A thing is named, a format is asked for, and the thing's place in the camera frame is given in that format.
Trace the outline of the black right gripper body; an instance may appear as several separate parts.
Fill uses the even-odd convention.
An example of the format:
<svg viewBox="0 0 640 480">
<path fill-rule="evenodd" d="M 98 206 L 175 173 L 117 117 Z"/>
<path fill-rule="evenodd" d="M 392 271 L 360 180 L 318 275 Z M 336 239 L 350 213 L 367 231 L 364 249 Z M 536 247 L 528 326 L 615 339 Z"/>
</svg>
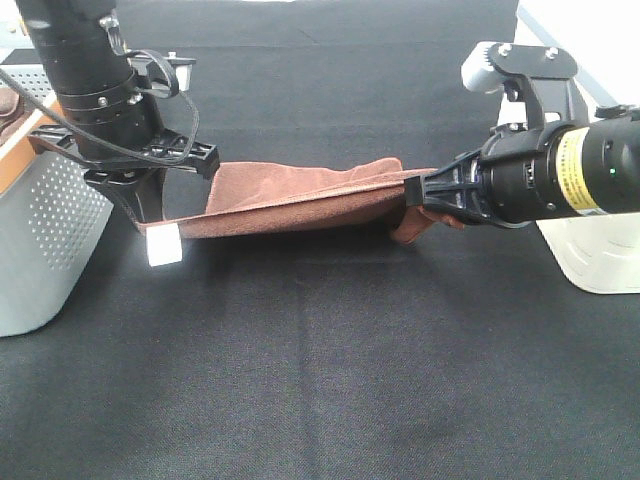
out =
<svg viewBox="0 0 640 480">
<path fill-rule="evenodd" d="M 565 215 L 553 159 L 564 132 L 563 121 L 531 129 L 510 122 L 491 130 L 477 163 L 480 192 L 474 205 L 480 208 L 480 223 L 519 228 Z"/>
</svg>

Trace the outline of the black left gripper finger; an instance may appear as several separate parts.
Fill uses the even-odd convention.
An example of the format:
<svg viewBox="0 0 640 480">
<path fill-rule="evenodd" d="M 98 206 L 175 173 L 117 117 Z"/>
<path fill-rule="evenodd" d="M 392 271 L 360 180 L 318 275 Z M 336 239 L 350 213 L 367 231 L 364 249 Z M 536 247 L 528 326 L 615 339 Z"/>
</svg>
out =
<svg viewBox="0 0 640 480">
<path fill-rule="evenodd" d="M 212 180 L 220 166 L 216 145 L 198 142 L 170 129 L 151 141 L 149 153 L 156 165 L 197 173 L 206 180 Z"/>
<path fill-rule="evenodd" d="M 75 159 L 75 139 L 59 125 L 41 125 L 28 134 L 28 141 L 37 155 L 53 152 L 69 160 Z"/>
</svg>

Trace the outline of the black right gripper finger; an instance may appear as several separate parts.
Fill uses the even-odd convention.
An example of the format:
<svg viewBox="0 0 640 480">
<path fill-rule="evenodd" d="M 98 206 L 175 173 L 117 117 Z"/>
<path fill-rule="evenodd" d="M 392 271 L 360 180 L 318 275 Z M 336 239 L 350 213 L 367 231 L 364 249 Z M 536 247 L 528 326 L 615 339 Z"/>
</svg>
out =
<svg viewBox="0 0 640 480">
<path fill-rule="evenodd" d="M 428 211 L 450 215 L 465 225 L 500 226 L 500 220 L 478 192 L 426 195 L 423 207 Z"/>
<path fill-rule="evenodd" d="M 407 178 L 404 181 L 406 205 L 467 208 L 471 193 L 481 189 L 479 158 L 479 152 L 464 152 L 440 169 Z"/>
</svg>

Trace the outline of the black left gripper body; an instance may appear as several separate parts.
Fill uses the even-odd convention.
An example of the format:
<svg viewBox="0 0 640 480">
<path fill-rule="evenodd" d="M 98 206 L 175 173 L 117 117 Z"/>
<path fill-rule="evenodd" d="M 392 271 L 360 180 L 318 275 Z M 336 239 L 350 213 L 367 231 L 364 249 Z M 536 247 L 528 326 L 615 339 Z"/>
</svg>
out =
<svg viewBox="0 0 640 480">
<path fill-rule="evenodd" d="M 105 152 L 99 164 L 84 174 L 85 183 L 121 208 L 137 226 L 164 220 L 166 169 L 150 158 L 149 144 L 164 126 L 156 101 L 146 96 L 116 110 L 114 122 L 100 126 L 106 139 L 143 156 L 135 159 Z"/>
</svg>

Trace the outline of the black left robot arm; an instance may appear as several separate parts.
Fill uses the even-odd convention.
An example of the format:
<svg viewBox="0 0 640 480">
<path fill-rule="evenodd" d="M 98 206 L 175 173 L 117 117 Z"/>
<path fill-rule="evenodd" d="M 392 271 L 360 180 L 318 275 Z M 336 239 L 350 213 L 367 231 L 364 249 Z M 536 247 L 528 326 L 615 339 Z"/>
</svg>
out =
<svg viewBox="0 0 640 480">
<path fill-rule="evenodd" d="M 21 93 L 53 121 L 29 136 L 38 152 L 80 165 L 85 183 L 137 225 L 164 220 L 168 170 L 214 177 L 218 150 L 197 141 L 199 111 L 174 66 L 156 51 L 126 47 L 115 2 L 16 6 L 61 108 Z"/>
</svg>

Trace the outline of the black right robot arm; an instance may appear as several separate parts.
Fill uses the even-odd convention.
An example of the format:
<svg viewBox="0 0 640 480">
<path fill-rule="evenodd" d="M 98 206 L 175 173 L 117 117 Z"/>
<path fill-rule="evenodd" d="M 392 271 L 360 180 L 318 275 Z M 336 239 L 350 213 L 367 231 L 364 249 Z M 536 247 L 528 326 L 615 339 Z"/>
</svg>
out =
<svg viewBox="0 0 640 480">
<path fill-rule="evenodd" d="M 639 109 L 596 110 L 596 121 L 495 127 L 479 149 L 404 182 L 407 205 L 466 225 L 517 229 L 533 221 L 639 210 Z"/>
</svg>

